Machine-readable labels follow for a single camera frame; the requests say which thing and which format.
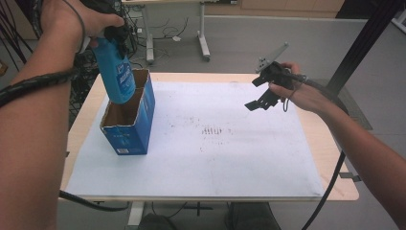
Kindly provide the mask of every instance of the white sheet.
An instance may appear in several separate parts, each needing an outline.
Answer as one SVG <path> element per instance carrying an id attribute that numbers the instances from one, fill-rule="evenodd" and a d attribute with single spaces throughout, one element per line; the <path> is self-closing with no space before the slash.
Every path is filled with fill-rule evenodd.
<path id="1" fill-rule="evenodd" d="M 317 197 L 324 192 L 294 104 L 249 111 L 266 85 L 154 81 L 147 155 L 119 156 L 99 129 L 67 192 L 80 196 Z"/>

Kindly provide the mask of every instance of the stain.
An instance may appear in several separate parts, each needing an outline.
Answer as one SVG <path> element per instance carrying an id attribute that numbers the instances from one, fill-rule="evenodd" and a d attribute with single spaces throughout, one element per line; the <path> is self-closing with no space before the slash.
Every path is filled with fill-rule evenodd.
<path id="1" fill-rule="evenodd" d="M 223 130 L 221 127 L 204 127 L 202 130 L 202 134 L 204 135 L 219 135 Z"/>

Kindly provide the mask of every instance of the bottle label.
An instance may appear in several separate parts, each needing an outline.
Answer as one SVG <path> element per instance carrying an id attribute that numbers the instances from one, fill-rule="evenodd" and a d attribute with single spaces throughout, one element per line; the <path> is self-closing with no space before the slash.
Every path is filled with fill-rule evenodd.
<path id="1" fill-rule="evenodd" d="M 134 91 L 134 77 L 129 63 L 120 63 L 117 66 L 117 83 L 124 97 L 131 96 Z"/>

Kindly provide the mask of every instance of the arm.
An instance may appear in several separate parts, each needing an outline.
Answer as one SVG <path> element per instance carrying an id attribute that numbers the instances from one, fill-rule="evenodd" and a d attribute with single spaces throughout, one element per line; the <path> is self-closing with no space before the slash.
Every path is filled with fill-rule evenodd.
<path id="1" fill-rule="evenodd" d="M 294 63 L 285 63 L 284 66 L 291 68 L 294 74 L 300 72 L 299 66 Z M 284 98 L 292 92 L 275 84 L 270 84 L 270 89 Z M 397 226 L 406 229 L 406 160 L 359 126 L 316 89 L 301 85 L 291 101 L 323 119 L 373 195 Z"/>
<path id="2" fill-rule="evenodd" d="M 116 15 L 69 0 L 87 35 L 121 26 Z M 44 34 L 12 83 L 73 67 L 81 43 L 78 16 L 60 0 L 44 2 Z M 70 83 L 38 90 L 0 108 L 0 223 L 2 229 L 56 229 L 56 206 L 68 134 Z"/>

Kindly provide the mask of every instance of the gray floor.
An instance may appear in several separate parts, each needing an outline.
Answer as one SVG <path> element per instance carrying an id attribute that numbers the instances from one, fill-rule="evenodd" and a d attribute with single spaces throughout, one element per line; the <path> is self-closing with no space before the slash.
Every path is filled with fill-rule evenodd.
<path id="1" fill-rule="evenodd" d="M 299 62 L 311 79 L 329 79 L 337 69 L 365 21 L 278 19 L 265 17 L 207 17 L 206 37 L 211 52 L 207 62 L 201 57 L 196 31 L 198 20 L 190 18 L 188 27 L 176 42 L 155 40 L 152 66 L 146 66 L 140 48 L 133 61 L 151 72 L 254 73 L 258 58 L 277 49 L 285 41 L 289 48 L 277 61 Z M 179 30 L 183 20 L 168 26 Z M 163 28 L 154 30 L 161 36 Z M 390 24 L 362 61 L 347 89 L 372 125 L 372 134 L 406 157 L 406 34 Z M 310 229 L 396 229 L 391 218 L 371 195 L 363 182 L 356 187 L 360 198 L 351 202 L 328 202 Z M 183 202 L 155 202 L 155 211 L 170 215 Z M 282 229 L 303 227 L 316 202 L 271 202 Z M 202 203 L 213 210 L 182 210 L 173 222 L 178 229 L 225 229 L 226 203 Z M 59 206 L 60 229 L 124 229 L 126 213 L 102 213 L 65 201 Z"/>

